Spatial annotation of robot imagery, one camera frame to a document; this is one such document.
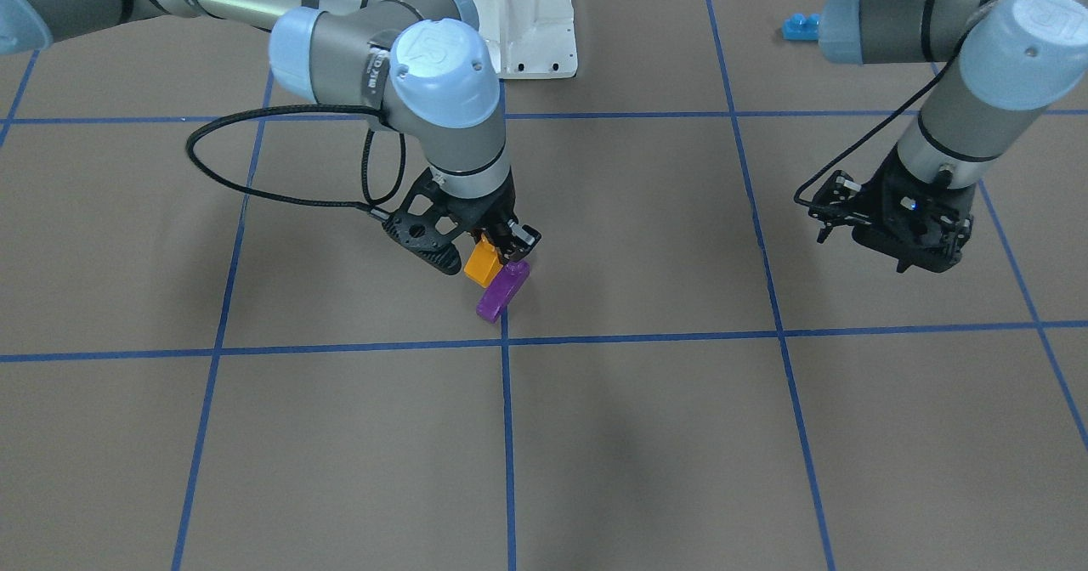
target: orange block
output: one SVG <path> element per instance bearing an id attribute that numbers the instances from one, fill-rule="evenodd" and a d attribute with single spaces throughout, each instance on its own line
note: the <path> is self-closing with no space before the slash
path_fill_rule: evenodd
<path id="1" fill-rule="evenodd" d="M 503 269 L 499 261 L 498 251 L 487 241 L 487 238 L 480 235 L 480 241 L 472 249 L 472 257 L 465 264 L 465 275 L 470 277 L 475 284 L 487 288 Z"/>

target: robotic arm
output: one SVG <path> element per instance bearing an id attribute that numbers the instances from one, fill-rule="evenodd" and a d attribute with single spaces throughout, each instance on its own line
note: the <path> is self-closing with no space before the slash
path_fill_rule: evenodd
<path id="1" fill-rule="evenodd" d="M 798 190 L 794 200 L 824 225 L 817 241 L 848 225 L 856 243 L 895 258 L 899 272 L 917 265 L 940 273 L 960 262 L 970 239 L 976 183 L 1088 69 L 1086 5 L 1088 0 L 828 0 L 818 39 L 833 63 L 949 63 L 908 102 L 932 87 L 868 183 L 837 171 L 813 200 L 801 193 L 823 173 Z"/>
<path id="2" fill-rule="evenodd" d="M 396 211 L 370 213 L 435 269 L 461 270 L 453 240 L 463 233 L 486 240 L 502 264 L 536 246 L 540 234 L 514 213 L 499 84 L 472 0 L 0 0 L 0 52 L 161 14 L 271 32 L 281 86 L 316 103 L 366 107 L 372 129 L 418 138 L 429 169 Z M 453 229 L 440 231 L 446 219 Z"/>

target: blue joint cap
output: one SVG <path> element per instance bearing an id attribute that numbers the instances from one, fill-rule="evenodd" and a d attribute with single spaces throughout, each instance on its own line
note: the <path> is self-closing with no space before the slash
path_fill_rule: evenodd
<path id="1" fill-rule="evenodd" d="M 313 80 L 310 79 L 310 41 L 313 39 L 313 26 L 322 10 L 298 9 L 287 10 L 272 25 L 269 37 L 269 65 L 276 83 L 300 98 L 310 102 L 318 101 L 313 95 Z"/>
<path id="2" fill-rule="evenodd" d="M 782 22 L 782 37 L 792 41 L 816 41 L 819 39 L 819 14 L 796 13 Z"/>
<path id="3" fill-rule="evenodd" d="M 461 16 L 461 21 L 480 32 L 480 11 L 477 9 L 475 2 L 473 0 L 454 0 L 454 4 L 457 5 L 457 13 Z"/>
<path id="4" fill-rule="evenodd" d="M 53 33 L 26 0 L 0 0 L 0 55 L 47 49 Z"/>
<path id="5" fill-rule="evenodd" d="M 976 98 L 1007 111 L 1048 107 L 1088 69 L 1088 9 L 1073 0 L 1002 0 L 975 25 L 960 75 Z"/>
<path id="6" fill-rule="evenodd" d="M 487 46 L 456 18 L 404 29 L 390 52 L 391 80 L 420 119 L 449 129 L 477 126 L 498 107 L 498 76 Z"/>
<path id="7" fill-rule="evenodd" d="M 819 49 L 832 64 L 862 64 L 862 0 L 827 0 L 819 22 Z"/>

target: gray arm segment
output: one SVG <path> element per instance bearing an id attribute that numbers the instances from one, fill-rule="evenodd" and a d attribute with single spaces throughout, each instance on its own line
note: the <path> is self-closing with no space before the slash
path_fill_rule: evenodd
<path id="1" fill-rule="evenodd" d="M 974 185 L 1088 69 L 1088 9 L 1073 0 L 1000 0 L 972 28 L 898 145 L 913 175 Z"/>
<path id="2" fill-rule="evenodd" d="M 471 26 L 420 22 L 392 1 L 343 16 L 307 9 L 293 10 L 294 16 L 302 21 L 276 25 L 272 39 L 283 39 L 285 51 L 308 49 L 306 59 L 290 61 L 310 74 L 298 95 L 382 110 L 387 128 L 418 138 L 435 179 L 452 196 L 474 199 L 503 184 L 509 163 L 498 76 Z M 426 84 L 412 91 L 420 80 Z"/>
<path id="3" fill-rule="evenodd" d="M 854 63 L 944 61 L 970 29 L 980 0 L 829 0 L 820 34 L 852 34 L 861 59 L 832 57 Z M 1088 0 L 1073 0 L 1088 5 Z M 850 9 L 853 2 L 857 10 Z"/>

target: brown floor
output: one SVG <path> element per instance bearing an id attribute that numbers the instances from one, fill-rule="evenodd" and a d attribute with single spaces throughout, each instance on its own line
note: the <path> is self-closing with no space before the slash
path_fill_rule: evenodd
<path id="1" fill-rule="evenodd" d="M 364 215 L 187 162 L 294 101 L 257 29 L 0 59 L 0 568 L 1083 571 L 1088 87 L 988 173 L 961 264 L 898 275 L 790 196 L 932 71 L 781 40 L 823 2 L 574 0 L 578 76 L 505 87 L 545 238 L 494 326 Z M 201 152 L 358 199 L 361 144 Z"/>

